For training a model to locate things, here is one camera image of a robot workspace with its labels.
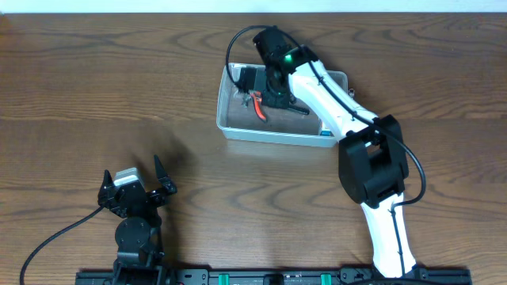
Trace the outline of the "small black claw hammer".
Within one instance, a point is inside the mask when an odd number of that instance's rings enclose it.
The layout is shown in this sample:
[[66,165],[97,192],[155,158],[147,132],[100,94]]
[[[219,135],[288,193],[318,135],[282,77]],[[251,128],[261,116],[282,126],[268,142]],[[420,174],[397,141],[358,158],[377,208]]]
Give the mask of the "small black claw hammer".
[[[250,101],[252,102],[249,93],[244,93],[242,95],[242,106],[244,108],[247,108]],[[289,105],[288,110],[291,111],[291,112],[300,113],[300,114],[305,115],[305,116],[307,116],[307,115],[310,114],[310,110],[309,109],[298,107],[298,106],[294,106],[294,105]]]

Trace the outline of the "orange black cutting pliers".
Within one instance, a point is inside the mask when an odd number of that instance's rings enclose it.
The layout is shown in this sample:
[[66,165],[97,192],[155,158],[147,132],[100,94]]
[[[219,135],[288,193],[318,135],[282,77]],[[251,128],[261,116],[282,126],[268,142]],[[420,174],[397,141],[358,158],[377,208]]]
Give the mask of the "orange black cutting pliers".
[[263,111],[261,110],[261,102],[262,102],[261,92],[260,91],[252,91],[249,93],[249,95],[250,95],[250,98],[253,102],[254,111],[255,111],[257,117],[259,118],[260,121],[262,121],[263,123],[266,123],[267,117],[263,113]]

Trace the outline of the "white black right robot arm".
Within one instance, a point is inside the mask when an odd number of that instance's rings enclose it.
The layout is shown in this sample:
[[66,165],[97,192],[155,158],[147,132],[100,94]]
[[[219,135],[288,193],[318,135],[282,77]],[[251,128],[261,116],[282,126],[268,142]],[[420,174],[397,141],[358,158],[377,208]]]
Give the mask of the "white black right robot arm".
[[268,27],[253,42],[270,86],[306,104],[336,138],[341,186],[364,212],[376,270],[387,278],[405,276],[416,264],[401,209],[412,153],[398,121],[380,118],[358,104],[312,50],[280,29]]

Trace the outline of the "blue white screwdriver box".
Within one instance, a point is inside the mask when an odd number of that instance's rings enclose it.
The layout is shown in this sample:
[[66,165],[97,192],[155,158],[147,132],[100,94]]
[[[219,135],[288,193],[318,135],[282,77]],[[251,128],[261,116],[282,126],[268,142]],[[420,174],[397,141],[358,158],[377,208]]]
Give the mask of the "blue white screwdriver box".
[[333,136],[333,133],[332,133],[332,132],[331,132],[331,130],[330,130],[330,129],[328,129],[328,128],[321,128],[321,129],[319,130],[319,134],[320,134],[321,136],[326,136],[326,137]]

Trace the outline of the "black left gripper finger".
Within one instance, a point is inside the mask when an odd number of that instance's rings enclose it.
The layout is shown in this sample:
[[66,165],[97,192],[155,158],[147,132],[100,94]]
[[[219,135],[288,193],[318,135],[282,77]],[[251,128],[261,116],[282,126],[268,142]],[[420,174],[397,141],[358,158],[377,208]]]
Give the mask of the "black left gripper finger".
[[111,188],[114,186],[113,179],[111,177],[110,172],[106,169],[104,171],[103,181],[102,181],[102,188]]
[[154,167],[155,167],[156,177],[158,179],[158,182],[161,184],[162,188],[164,188],[165,191],[169,195],[176,194],[177,193],[177,186],[169,177],[168,173],[164,169],[162,162],[159,159],[159,156],[157,154],[154,155]]

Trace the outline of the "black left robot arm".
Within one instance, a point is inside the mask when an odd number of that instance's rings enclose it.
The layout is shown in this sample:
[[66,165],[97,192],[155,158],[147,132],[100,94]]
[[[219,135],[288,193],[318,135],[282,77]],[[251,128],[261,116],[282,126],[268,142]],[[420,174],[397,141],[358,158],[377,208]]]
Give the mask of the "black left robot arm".
[[173,281],[170,270],[162,265],[162,218],[158,209],[177,193],[177,187],[154,156],[155,173],[160,187],[146,191],[135,168],[111,177],[105,171],[97,195],[100,207],[122,218],[116,228],[118,245],[112,284],[167,284]]

